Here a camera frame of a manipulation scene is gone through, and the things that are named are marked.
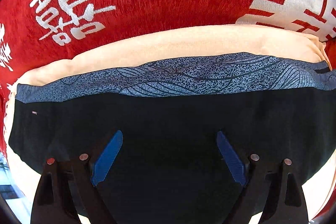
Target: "blue speckled fabric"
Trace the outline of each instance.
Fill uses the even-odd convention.
[[[141,97],[229,94],[314,87],[333,90],[336,72],[318,73],[326,62],[308,63],[246,52],[180,57],[138,67],[110,68],[65,77],[44,86],[18,85],[16,99],[63,102],[98,93]]]

